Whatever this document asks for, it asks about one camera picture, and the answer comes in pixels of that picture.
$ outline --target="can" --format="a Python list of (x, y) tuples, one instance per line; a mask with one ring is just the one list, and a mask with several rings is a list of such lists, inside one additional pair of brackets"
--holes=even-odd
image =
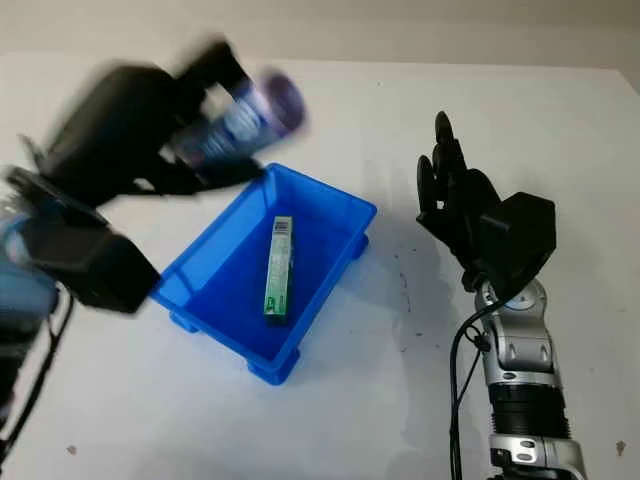
[(297, 130), (305, 117), (299, 90), (284, 74), (269, 70), (234, 92), (234, 102), (215, 119), (187, 127), (171, 142), (192, 168), (248, 158)]

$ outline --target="white wall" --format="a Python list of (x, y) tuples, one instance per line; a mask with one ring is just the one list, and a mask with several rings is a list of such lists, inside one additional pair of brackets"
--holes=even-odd
[(613, 68), (640, 89), (636, 0), (22, 0), (1, 51), (167, 55), (224, 32), (241, 55)]

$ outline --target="white tabletop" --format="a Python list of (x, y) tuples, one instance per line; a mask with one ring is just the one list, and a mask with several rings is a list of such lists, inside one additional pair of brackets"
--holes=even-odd
[[(43, 139), (94, 62), (0, 58), (3, 163), (25, 163), (15, 134)], [(414, 220), (416, 160), (431, 153), (440, 109), (468, 164), (502, 195), (556, 202), (558, 249), (540, 279), (568, 417), (591, 478), (634, 478), (640, 97), (606, 70), (277, 63), (302, 89), (310, 122), (260, 159), (379, 208), (369, 249), (316, 317), (288, 382), (265, 384), (152, 301), (135, 318), (79, 309), (6, 478), (447, 478), (448, 349), (473, 306), (455, 260)], [(162, 269), (237, 192), (121, 199), (104, 213)], [(465, 365), (472, 355), (465, 346)], [(465, 478), (493, 471), (489, 413), (478, 374), (462, 411)]]

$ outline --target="motion blur object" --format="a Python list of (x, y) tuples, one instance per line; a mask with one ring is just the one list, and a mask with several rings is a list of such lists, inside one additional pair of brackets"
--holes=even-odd
[(49, 322), (49, 354), (13, 432), (1, 445), (0, 463), (35, 404), (73, 299), (134, 313), (160, 279), (138, 248), (113, 231), (96, 209), (118, 195), (194, 195), (262, 174), (248, 156), (195, 168), (176, 152), (160, 154), (177, 132), (206, 121), (200, 107), (207, 89), (219, 84), (234, 92), (251, 85), (222, 40), (209, 43), (184, 65), (175, 75), (153, 65), (111, 66), (46, 148), (23, 137), (36, 172), (13, 167), (6, 173), (15, 195), (0, 200), (0, 426), (20, 366), (58, 304), (56, 282), (71, 298), (57, 334)]

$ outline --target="black mark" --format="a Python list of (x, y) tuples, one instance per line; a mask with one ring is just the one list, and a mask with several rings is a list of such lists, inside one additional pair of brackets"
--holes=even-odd
[(616, 452), (618, 452), (619, 457), (622, 456), (625, 448), (627, 448), (627, 444), (625, 442), (623, 442), (622, 440), (616, 442)]

